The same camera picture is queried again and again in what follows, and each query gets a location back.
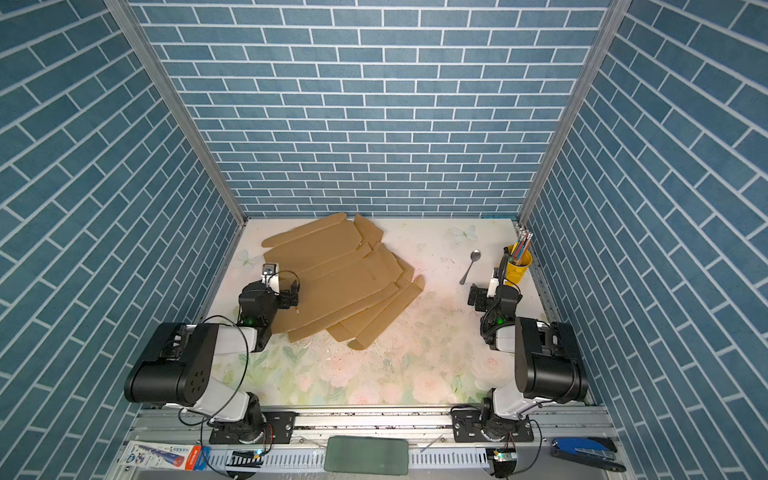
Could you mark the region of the brown cardboard box sheet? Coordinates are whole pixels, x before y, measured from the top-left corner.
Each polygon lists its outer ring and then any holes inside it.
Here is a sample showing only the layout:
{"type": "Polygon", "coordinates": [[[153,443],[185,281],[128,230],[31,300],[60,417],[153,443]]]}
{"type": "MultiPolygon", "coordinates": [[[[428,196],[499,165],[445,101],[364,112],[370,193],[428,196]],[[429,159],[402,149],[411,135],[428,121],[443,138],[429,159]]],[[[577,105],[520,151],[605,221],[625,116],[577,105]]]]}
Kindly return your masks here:
{"type": "Polygon", "coordinates": [[[370,347],[418,298],[425,279],[383,243],[383,231],[358,215],[333,214],[262,242],[264,260],[284,268],[298,304],[272,324],[296,342],[322,331],[353,350],[370,347]]]}

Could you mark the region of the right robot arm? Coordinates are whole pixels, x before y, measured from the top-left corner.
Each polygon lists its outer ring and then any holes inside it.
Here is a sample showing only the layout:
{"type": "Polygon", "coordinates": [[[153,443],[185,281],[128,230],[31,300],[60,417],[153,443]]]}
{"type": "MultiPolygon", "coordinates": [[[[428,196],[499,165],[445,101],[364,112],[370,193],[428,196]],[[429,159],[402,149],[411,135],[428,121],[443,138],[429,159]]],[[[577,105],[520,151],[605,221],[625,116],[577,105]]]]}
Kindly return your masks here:
{"type": "Polygon", "coordinates": [[[531,442],[530,414],[549,404],[581,402],[588,376],[573,327],[517,314],[519,287],[472,285],[468,305],[480,312],[480,335],[492,352],[514,357],[511,382],[492,387],[478,404],[450,409],[458,443],[531,442]]]}

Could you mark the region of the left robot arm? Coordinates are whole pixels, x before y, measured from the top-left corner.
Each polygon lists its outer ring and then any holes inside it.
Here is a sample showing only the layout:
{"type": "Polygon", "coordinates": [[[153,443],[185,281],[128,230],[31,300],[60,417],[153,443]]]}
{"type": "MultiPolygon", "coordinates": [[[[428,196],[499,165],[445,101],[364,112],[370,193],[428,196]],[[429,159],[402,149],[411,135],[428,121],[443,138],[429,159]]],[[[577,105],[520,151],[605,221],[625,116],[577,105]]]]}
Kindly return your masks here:
{"type": "Polygon", "coordinates": [[[278,276],[271,274],[244,287],[235,322],[214,315],[195,325],[160,324],[128,374],[125,398],[201,416],[214,445],[288,444],[296,414],[265,413],[258,396],[243,389],[243,380],[229,387],[212,377],[212,367],[216,357],[242,353],[248,361],[263,351],[277,313],[296,307],[299,291],[297,280],[280,290],[278,276]]]}

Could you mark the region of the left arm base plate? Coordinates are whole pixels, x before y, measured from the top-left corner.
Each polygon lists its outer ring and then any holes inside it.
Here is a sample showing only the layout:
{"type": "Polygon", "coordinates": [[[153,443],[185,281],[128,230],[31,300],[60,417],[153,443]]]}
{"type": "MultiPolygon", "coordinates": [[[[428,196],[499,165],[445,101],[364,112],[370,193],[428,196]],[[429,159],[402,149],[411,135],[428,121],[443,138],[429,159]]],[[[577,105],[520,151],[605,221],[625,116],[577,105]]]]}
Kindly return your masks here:
{"type": "Polygon", "coordinates": [[[211,423],[209,444],[264,446],[289,444],[293,435],[297,413],[293,411],[267,411],[247,414],[237,422],[211,423]]]}

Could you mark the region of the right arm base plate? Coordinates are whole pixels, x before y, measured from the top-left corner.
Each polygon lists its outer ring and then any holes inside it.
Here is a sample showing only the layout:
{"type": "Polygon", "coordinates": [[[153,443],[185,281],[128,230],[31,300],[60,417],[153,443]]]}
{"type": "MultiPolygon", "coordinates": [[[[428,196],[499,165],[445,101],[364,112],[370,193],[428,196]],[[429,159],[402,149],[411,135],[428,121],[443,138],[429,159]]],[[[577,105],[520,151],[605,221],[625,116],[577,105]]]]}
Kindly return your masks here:
{"type": "Polygon", "coordinates": [[[458,406],[449,411],[456,443],[532,442],[531,424],[525,420],[510,420],[476,407],[458,406]]]}

